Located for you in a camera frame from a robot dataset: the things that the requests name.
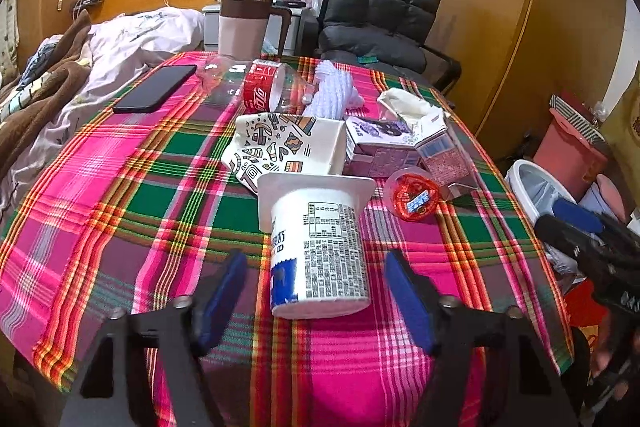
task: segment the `trash can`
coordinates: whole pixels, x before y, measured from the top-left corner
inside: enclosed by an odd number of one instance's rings
[[[604,171],[607,157],[553,107],[549,112],[553,120],[533,162],[558,180],[575,200],[580,200]]]
[[[575,203],[566,188],[535,163],[526,160],[516,161],[507,172],[505,179],[524,213],[534,225],[542,214],[553,215],[553,204],[558,198],[565,198]],[[549,245],[545,244],[545,250],[546,258],[556,272],[564,276],[561,282],[563,290],[568,289],[574,282],[575,275],[578,274],[577,262]]]

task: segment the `yogurt cup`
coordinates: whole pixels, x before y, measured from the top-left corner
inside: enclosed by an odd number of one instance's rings
[[[284,319],[369,306],[358,218],[376,183],[355,176],[268,172],[258,179],[260,230],[271,233],[271,312]]]

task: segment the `printed paper bag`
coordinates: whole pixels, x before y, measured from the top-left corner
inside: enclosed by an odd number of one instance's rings
[[[343,121],[263,112],[236,119],[222,163],[257,194],[258,178],[265,172],[342,174],[345,154]]]

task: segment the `white wall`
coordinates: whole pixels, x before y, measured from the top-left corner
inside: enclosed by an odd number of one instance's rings
[[[633,0],[626,0],[625,29],[616,67],[602,105],[608,114],[629,87],[640,60],[640,11]]]

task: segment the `coca-cola label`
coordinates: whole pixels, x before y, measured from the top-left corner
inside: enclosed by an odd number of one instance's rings
[[[244,76],[242,100],[247,112],[265,112],[269,110],[271,87],[280,64],[267,60],[254,60]]]

